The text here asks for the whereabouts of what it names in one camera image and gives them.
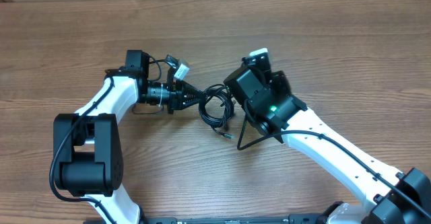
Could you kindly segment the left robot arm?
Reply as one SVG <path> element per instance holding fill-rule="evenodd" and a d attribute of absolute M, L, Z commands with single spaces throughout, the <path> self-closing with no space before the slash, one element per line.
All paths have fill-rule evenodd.
<path fill-rule="evenodd" d="M 72 114 L 53 122 L 53 160 L 49 184 L 65 202 L 88 202 L 102 223 L 146 223 L 142 208 L 122 184 L 123 154 L 118 124 L 130 107 L 149 104 L 183 110 L 203 99 L 203 92 L 184 81 L 189 65 L 167 55 L 166 82 L 150 80 L 150 65 L 161 62 L 142 50 L 128 50 L 125 64 L 107 69 L 100 91 Z"/>

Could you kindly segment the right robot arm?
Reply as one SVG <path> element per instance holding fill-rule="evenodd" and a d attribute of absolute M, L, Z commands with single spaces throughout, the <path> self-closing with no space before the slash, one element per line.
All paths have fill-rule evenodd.
<path fill-rule="evenodd" d="M 333 205 L 320 223 L 430 222 L 430 179 L 416 168 L 404 174 L 335 132 L 291 93 L 281 71 L 243 66 L 224 84 L 263 139 L 276 138 L 305 154 L 359 201 Z"/>

